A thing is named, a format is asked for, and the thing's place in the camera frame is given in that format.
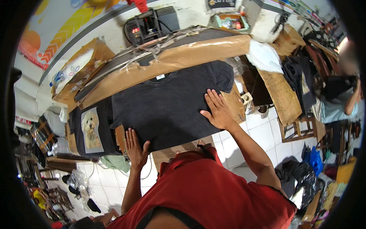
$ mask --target red t-shirt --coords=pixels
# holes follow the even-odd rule
[[[225,169],[209,148],[216,161],[184,152],[163,162],[156,184],[108,229],[136,228],[157,206],[179,210],[204,228],[288,228],[296,206],[279,190]]]

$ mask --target orange chevron pattern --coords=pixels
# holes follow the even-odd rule
[[[110,4],[117,4],[119,1],[112,1]],[[57,50],[69,39],[77,30],[85,25],[92,18],[99,15],[106,3],[90,5],[89,1],[82,5],[76,12],[65,22],[65,24],[60,28],[58,33],[52,39],[51,43],[48,45],[46,51],[44,52],[41,60],[45,60],[47,63],[55,55]]]

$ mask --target blue plastic bag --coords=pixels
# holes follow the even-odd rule
[[[304,155],[303,162],[307,162],[309,165],[311,165],[311,167],[313,167],[316,176],[318,176],[323,170],[323,162],[321,160],[319,151],[315,149],[315,146],[313,146],[310,153]]]

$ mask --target white dog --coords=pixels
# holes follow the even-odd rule
[[[92,111],[87,111],[81,122],[81,130],[85,132],[85,144],[89,149],[101,146],[101,142],[95,132],[95,127],[98,124],[98,116]]]

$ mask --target light blue shirt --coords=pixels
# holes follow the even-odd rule
[[[339,120],[350,119],[356,116],[358,112],[358,104],[355,103],[352,113],[347,115],[344,108],[348,99],[353,95],[353,88],[343,92],[337,98],[327,101],[321,99],[321,122],[331,123]]]

